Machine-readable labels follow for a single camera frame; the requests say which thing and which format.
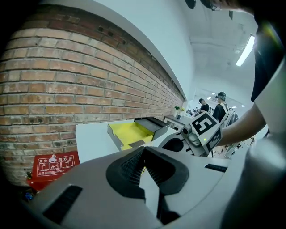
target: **black shirt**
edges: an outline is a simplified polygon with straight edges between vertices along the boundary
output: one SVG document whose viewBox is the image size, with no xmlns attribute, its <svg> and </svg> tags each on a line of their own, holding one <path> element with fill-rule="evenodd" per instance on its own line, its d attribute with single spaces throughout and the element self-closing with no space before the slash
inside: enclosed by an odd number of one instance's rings
<svg viewBox="0 0 286 229">
<path fill-rule="evenodd" d="M 207 103 L 205 105 L 201 106 L 201 110 L 204 110 L 206 112 L 209 112 L 209 108 L 210 108 L 210 106 Z"/>
<path fill-rule="evenodd" d="M 225 111 L 223 109 L 222 106 L 225 106 L 227 111 L 228 111 L 228 108 L 227 108 L 227 105 L 226 104 L 218 104 L 216 107 L 215 107 L 215 110 L 214 110 L 214 113 L 213 113 L 213 117 L 218 120 L 219 122 L 223 119 L 223 117 L 225 116 Z"/>
<path fill-rule="evenodd" d="M 258 30 L 253 46 L 255 55 L 255 80 L 251 96 L 253 102 L 268 84 L 282 61 L 285 54 L 283 46 L 285 47 L 286 40 L 283 31 L 285 3 L 273 0 L 269 4 L 260 2 L 256 5 L 254 19 L 258 24 Z"/>
</svg>

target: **fluorescent light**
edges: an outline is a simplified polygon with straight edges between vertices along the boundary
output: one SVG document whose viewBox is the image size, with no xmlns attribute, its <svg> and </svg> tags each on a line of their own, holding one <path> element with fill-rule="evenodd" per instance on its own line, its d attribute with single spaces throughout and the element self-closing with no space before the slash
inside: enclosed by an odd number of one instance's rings
<svg viewBox="0 0 286 229">
<path fill-rule="evenodd" d="M 254 40 L 255 40 L 255 37 L 253 35 L 251 35 L 248 42 L 247 42 L 245 49 L 243 50 L 243 53 L 241 54 L 240 58 L 236 62 L 237 66 L 240 67 L 244 63 L 244 61 L 246 60 L 246 58 L 248 57 L 250 52 L 252 51 L 252 48 L 254 45 Z"/>
</svg>

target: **white ceiling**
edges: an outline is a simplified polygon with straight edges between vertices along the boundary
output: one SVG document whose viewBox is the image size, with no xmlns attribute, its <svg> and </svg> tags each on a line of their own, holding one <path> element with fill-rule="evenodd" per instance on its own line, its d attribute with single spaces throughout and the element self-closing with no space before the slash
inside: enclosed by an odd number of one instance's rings
<svg viewBox="0 0 286 229">
<path fill-rule="evenodd" d="M 241 67 L 236 66 L 236 62 L 250 34 L 256 33 L 257 24 L 253 16 L 233 12 L 232 20 L 228 10 L 212 12 L 200 0 L 191 10 L 184 0 L 179 1 L 188 21 L 196 75 L 219 77 L 251 93 L 255 66 L 253 51 Z"/>
</svg>

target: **person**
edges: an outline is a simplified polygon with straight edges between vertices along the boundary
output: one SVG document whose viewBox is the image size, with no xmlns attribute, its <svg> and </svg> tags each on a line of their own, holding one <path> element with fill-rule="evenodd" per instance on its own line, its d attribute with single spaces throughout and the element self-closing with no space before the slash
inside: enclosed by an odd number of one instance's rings
<svg viewBox="0 0 286 229">
<path fill-rule="evenodd" d="M 220 92 L 218 93 L 216 98 L 218 99 L 218 105 L 214 109 L 213 117 L 219 122 L 221 122 L 228 111 L 228 106 L 225 102 L 227 95 L 224 92 Z"/>
<path fill-rule="evenodd" d="M 201 109 L 199 110 L 199 113 L 202 113 L 202 112 L 205 112 L 205 111 L 209 112 L 210 106 L 206 103 L 206 101 L 203 98 L 200 98 L 199 102 L 202 105 Z"/>
<path fill-rule="evenodd" d="M 251 100 L 263 91 L 285 55 L 284 10 L 285 1 L 273 0 L 200 0 L 209 9 L 244 11 L 254 16 L 258 24 L 255 44 L 255 80 Z M 258 133 L 266 122 L 254 103 L 239 120 L 222 130 L 219 145 L 233 144 L 249 139 Z"/>
</svg>

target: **potted plant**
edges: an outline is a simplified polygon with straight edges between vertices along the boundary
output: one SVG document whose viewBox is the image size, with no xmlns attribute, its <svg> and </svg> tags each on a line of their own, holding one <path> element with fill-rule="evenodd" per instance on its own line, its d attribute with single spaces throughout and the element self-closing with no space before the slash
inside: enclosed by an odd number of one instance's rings
<svg viewBox="0 0 286 229">
<path fill-rule="evenodd" d="M 178 111 L 178 117 L 177 119 L 180 119 L 181 118 L 181 112 L 182 111 L 185 111 L 185 109 L 182 107 L 179 111 Z"/>
<path fill-rule="evenodd" d="M 177 114 L 178 114 L 178 111 L 179 111 L 179 109 L 180 109 L 180 107 L 179 106 L 175 106 L 174 107 L 174 117 L 177 117 Z"/>
</svg>

